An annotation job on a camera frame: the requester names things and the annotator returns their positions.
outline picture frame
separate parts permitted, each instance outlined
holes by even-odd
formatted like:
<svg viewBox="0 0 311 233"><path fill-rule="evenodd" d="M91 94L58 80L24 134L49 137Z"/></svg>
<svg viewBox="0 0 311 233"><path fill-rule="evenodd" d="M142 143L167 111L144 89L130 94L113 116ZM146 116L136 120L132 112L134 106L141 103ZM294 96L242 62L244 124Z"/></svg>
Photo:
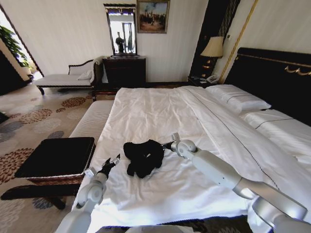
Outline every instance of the picture frame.
<svg viewBox="0 0 311 233"><path fill-rule="evenodd" d="M167 33L170 0L137 0L137 32Z"/></svg>

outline green leaves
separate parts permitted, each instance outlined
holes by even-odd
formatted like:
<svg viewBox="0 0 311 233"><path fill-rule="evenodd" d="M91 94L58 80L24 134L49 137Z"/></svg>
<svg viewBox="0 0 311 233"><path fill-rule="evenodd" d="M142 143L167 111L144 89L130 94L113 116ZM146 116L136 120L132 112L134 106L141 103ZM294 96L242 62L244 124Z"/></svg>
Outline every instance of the green leaves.
<svg viewBox="0 0 311 233"><path fill-rule="evenodd" d="M7 48L10 50L12 55L16 58L17 62L21 67L29 67L26 55L21 51L19 43L13 38L15 33L0 25L0 38L5 43Z"/></svg>

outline white pillow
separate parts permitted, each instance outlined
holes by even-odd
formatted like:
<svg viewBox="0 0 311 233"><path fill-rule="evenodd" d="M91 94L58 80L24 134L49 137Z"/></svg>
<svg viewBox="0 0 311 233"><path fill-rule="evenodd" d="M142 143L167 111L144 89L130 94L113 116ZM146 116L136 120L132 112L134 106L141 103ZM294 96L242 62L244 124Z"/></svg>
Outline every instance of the white pillow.
<svg viewBox="0 0 311 233"><path fill-rule="evenodd" d="M223 84L209 86L206 90L236 114L240 114L244 111L258 111L271 107L271 105L262 99L233 85Z"/></svg>
<svg viewBox="0 0 311 233"><path fill-rule="evenodd" d="M311 127L277 110L240 116L311 172Z"/></svg>
<svg viewBox="0 0 311 233"><path fill-rule="evenodd" d="M77 80L87 80L92 78L92 70L87 70L86 72L82 73Z"/></svg>

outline telephone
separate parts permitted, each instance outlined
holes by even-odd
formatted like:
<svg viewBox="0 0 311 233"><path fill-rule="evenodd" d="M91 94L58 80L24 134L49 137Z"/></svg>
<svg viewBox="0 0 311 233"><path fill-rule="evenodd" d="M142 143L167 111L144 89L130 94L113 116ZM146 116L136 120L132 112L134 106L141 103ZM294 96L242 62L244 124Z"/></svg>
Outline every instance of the telephone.
<svg viewBox="0 0 311 233"><path fill-rule="evenodd" d="M208 78L206 78L206 81L213 84L213 83L217 83L219 80L219 77L217 77L216 75L211 75Z"/></svg>

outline black headboard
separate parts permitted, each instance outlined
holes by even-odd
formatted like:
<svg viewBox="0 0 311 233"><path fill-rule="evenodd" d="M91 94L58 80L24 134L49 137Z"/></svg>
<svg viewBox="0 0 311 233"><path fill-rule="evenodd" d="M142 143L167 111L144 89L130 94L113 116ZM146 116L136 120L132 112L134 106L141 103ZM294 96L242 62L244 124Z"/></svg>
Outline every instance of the black headboard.
<svg viewBox="0 0 311 233"><path fill-rule="evenodd" d="M239 48L225 84L311 126L311 54Z"/></svg>

